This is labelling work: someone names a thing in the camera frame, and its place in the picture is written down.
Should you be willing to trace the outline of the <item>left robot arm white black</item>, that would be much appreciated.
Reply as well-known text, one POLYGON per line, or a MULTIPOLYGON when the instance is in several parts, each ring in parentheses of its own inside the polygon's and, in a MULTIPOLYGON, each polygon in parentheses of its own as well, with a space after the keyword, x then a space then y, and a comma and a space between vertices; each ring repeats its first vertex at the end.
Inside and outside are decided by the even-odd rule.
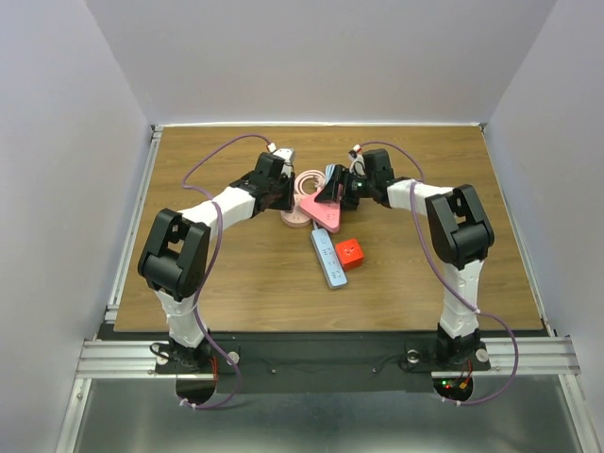
POLYGON ((224 230, 266 210, 294 207, 294 151, 280 148, 259 155, 255 168, 221 193, 193 208, 163 209, 146 239, 138 273, 159 299, 169 328, 169 344, 155 352, 188 371, 203 370, 211 345, 195 298, 217 260, 210 242, 224 230))

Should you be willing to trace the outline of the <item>pink triangular power strip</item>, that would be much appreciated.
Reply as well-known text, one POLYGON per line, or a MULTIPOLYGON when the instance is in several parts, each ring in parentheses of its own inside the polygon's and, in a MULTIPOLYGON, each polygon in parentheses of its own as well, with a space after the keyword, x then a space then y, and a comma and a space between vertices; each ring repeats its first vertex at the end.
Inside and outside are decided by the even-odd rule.
POLYGON ((319 191, 304 197, 299 208, 304 215, 330 233, 337 233, 341 226, 341 207, 337 202, 319 202, 319 191))

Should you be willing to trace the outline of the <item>pink round power strip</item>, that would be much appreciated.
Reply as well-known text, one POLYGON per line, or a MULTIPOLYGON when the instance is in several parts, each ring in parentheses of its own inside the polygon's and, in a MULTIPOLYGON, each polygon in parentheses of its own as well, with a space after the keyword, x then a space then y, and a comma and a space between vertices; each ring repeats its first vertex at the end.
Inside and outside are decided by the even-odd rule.
POLYGON ((286 226, 292 228, 307 227, 310 224, 310 218, 298 211, 282 211, 280 217, 286 226))

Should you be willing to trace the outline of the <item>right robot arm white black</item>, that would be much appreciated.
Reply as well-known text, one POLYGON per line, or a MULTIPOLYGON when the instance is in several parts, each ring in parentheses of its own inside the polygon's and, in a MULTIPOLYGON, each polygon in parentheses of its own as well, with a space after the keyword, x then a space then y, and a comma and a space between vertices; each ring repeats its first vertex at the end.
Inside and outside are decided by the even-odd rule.
POLYGON ((317 201, 336 202, 354 210, 363 198, 388 209, 411 213, 416 230, 419 216, 428 220, 431 244, 420 244, 428 265, 444 286, 444 307, 437 325, 435 360, 455 368, 480 349, 478 284, 495 233, 475 188, 428 185, 411 177, 397 177, 384 149, 362 152, 348 167, 334 165, 326 174, 317 201))

